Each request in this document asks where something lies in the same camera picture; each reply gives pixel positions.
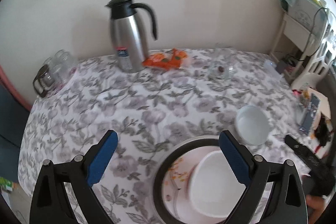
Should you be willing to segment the pale blue round bowl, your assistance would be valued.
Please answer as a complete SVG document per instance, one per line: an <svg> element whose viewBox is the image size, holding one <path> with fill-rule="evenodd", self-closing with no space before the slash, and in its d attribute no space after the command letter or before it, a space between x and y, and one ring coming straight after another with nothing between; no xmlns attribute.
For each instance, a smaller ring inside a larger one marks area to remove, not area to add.
<svg viewBox="0 0 336 224"><path fill-rule="evenodd" d="M243 106L236 114L237 134L248 145L262 145L271 132L266 115L256 106Z"/></svg>

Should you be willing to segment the white square bowl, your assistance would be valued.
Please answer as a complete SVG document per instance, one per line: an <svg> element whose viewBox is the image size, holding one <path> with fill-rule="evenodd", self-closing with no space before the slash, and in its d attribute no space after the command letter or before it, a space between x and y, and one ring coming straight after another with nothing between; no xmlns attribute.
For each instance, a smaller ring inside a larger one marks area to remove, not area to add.
<svg viewBox="0 0 336 224"><path fill-rule="evenodd" d="M245 190L221 150L208 153L195 167L189 182L189 200L198 213L226 218Z"/></svg>

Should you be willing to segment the white floral plate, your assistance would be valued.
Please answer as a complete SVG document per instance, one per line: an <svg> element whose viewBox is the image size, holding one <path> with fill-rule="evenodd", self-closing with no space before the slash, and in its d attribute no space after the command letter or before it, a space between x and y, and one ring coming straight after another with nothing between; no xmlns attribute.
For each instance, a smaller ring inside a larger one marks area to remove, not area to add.
<svg viewBox="0 0 336 224"><path fill-rule="evenodd" d="M163 203L167 211L183 223L221 223L224 218L203 215L192 207L189 200L191 175L201 160L219 147L204 146L192 149L171 164L162 183Z"/></svg>

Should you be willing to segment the blue box on shelf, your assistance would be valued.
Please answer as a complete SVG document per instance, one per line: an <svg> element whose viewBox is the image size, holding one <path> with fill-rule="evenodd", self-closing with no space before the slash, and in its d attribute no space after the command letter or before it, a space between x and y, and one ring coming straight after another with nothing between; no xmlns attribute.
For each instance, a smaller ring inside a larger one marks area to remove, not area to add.
<svg viewBox="0 0 336 224"><path fill-rule="evenodd" d="M302 118L299 124L299 130L307 136L310 135L315 118L318 114L319 105L320 99L312 93L306 108L304 108L302 112Z"/></svg>

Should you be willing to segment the white power adapter box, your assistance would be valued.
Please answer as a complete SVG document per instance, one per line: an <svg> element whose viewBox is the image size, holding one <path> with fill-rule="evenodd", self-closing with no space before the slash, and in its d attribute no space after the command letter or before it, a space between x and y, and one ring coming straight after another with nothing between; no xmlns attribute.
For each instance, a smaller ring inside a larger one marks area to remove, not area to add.
<svg viewBox="0 0 336 224"><path fill-rule="evenodd" d="M275 64L272 62L272 61L270 61L270 60L268 60L268 59L266 59L265 61L264 61L264 68L269 72L269 73L277 73L277 71L276 71L276 69L275 69Z"/></svg>

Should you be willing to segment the white plastic basket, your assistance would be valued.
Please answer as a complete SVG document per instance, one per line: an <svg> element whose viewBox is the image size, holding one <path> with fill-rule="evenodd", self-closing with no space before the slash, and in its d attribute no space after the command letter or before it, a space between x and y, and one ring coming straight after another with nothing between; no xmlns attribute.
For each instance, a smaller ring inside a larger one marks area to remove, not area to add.
<svg viewBox="0 0 336 224"><path fill-rule="evenodd" d="M315 18L319 11L323 11L326 18L326 27L321 32L319 38L310 42L313 35ZM335 15L327 8L320 8L314 16L313 26L302 57L298 65L304 62L306 57L310 57L302 73L291 83L291 89L300 89L304 86L315 88L317 84L327 75L333 62L335 61Z"/></svg>

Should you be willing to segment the white shelf unit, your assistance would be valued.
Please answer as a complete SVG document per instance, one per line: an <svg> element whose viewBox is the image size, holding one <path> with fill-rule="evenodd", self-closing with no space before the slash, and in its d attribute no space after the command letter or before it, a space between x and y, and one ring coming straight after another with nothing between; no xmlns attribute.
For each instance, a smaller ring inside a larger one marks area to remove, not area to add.
<svg viewBox="0 0 336 224"><path fill-rule="evenodd" d="M309 51L306 48L310 42L310 31L284 12L269 56L277 63L281 59L293 61L291 68L284 71L288 83L291 84L298 77L299 70L307 58Z"/></svg>

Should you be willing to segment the glass ashtray dish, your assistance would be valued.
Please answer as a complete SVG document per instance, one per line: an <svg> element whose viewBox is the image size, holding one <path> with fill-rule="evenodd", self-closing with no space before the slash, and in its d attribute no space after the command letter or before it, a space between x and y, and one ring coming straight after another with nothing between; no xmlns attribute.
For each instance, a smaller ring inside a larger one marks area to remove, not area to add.
<svg viewBox="0 0 336 224"><path fill-rule="evenodd" d="M210 64L208 77L213 80L229 79L235 73L234 65L230 62L214 61Z"/></svg>

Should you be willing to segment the clear glass mug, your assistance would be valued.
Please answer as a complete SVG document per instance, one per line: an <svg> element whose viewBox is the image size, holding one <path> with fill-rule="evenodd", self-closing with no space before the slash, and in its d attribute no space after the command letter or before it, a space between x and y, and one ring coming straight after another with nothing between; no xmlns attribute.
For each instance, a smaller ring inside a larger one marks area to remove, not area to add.
<svg viewBox="0 0 336 224"><path fill-rule="evenodd" d="M223 43L217 43L213 56L211 57L211 63L214 61L230 62L234 65L236 63L237 50L233 47L225 47Z"/></svg>

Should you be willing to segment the pink foam tube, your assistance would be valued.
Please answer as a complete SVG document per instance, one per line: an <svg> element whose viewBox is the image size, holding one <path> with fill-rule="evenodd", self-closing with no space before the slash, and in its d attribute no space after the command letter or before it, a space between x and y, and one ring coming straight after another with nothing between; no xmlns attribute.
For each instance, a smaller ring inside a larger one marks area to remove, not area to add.
<svg viewBox="0 0 336 224"><path fill-rule="evenodd" d="M14 85L10 82L7 75L0 67L0 79L1 84L11 93L15 100L22 105L27 111L31 111L31 105L21 96L21 94L16 90Z"/></svg>

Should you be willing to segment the upturned clear drinking glass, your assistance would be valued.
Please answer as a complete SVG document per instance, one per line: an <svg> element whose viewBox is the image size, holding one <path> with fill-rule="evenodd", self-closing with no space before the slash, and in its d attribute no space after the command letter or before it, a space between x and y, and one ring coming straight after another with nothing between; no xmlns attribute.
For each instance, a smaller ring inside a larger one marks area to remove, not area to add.
<svg viewBox="0 0 336 224"><path fill-rule="evenodd" d="M66 68L56 57L49 57L43 63L49 67L52 77L58 85L65 84L66 81Z"/></svg>

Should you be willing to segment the floral grey tablecloth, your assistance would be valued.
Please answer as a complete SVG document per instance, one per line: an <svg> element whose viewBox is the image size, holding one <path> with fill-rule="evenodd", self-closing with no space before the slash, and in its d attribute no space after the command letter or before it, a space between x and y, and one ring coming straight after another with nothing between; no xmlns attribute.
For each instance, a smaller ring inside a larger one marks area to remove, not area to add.
<svg viewBox="0 0 336 224"><path fill-rule="evenodd" d="M38 98L19 155L18 178L27 195L33 195L44 159L70 161L114 130L120 144L94 192L116 223L157 223L148 195L161 157L191 137L234 134L237 111L250 104L266 114L272 131L264 144L249 150L272 162L291 159L306 174L284 136L311 142L298 132L296 98L288 84L264 68L267 55L235 52L235 74L220 81L208 76L211 51L187 54L186 68L131 74L120 71L113 56L89 59L62 91Z"/></svg>

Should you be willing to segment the orange snack packet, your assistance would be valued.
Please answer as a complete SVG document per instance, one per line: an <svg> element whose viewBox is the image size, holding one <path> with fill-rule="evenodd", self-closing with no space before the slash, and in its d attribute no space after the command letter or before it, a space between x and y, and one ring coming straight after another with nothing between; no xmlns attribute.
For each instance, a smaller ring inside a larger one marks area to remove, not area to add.
<svg viewBox="0 0 336 224"><path fill-rule="evenodd" d="M166 69L179 69L187 60L188 54L183 50L173 48L173 53L168 58Z"/></svg>
<svg viewBox="0 0 336 224"><path fill-rule="evenodd" d="M144 67L169 70L169 59L164 53L157 52L149 55L149 57L142 62Z"/></svg>

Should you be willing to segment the stainless steel thermos jug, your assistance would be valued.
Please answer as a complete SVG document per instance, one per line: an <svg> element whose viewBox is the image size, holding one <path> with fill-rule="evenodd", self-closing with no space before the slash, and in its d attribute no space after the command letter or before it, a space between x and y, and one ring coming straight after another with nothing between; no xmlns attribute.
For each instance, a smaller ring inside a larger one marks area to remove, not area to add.
<svg viewBox="0 0 336 224"><path fill-rule="evenodd" d="M137 10L148 12L152 36L157 40L154 10L145 3L134 3L133 0L111 0L105 6L110 9L110 38L118 67L125 73L142 71L142 63L149 57L149 50L145 26Z"/></svg>

